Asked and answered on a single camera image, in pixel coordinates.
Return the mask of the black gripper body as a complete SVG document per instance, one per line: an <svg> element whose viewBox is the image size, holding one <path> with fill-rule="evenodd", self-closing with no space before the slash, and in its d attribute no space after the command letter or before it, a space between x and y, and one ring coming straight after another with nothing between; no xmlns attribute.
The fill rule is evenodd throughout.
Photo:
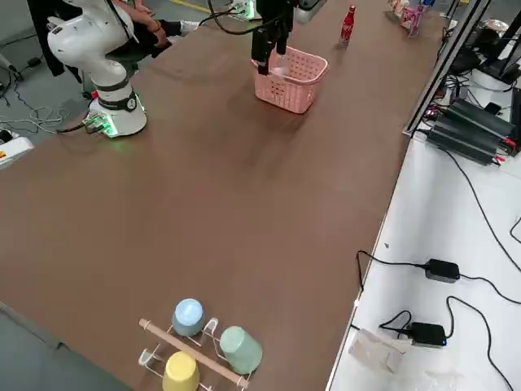
<svg viewBox="0 0 521 391"><path fill-rule="evenodd" d="M293 0L258 0L258 15L261 17L261 29L272 24L282 23L288 31L293 29L294 9Z"/></svg>

